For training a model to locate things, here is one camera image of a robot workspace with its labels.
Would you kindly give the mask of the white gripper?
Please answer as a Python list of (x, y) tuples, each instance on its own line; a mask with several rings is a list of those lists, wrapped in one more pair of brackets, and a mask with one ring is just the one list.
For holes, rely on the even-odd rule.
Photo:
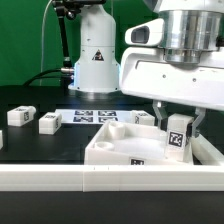
[(205, 108), (224, 111), (224, 49), (203, 52), (200, 63), (192, 65), (167, 63), (162, 49), (130, 47), (121, 60), (120, 89), (127, 95), (154, 99), (161, 130), (167, 129), (168, 119), (162, 101), (197, 107), (188, 128), (189, 136), (197, 138)]

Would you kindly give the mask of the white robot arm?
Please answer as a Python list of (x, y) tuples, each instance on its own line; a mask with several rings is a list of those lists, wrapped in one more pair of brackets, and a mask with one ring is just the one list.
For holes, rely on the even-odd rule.
[(113, 19), (99, 6), (84, 7), (71, 88), (194, 106), (197, 127), (206, 109), (224, 111), (224, 0), (143, 1), (158, 17), (126, 31), (120, 64)]

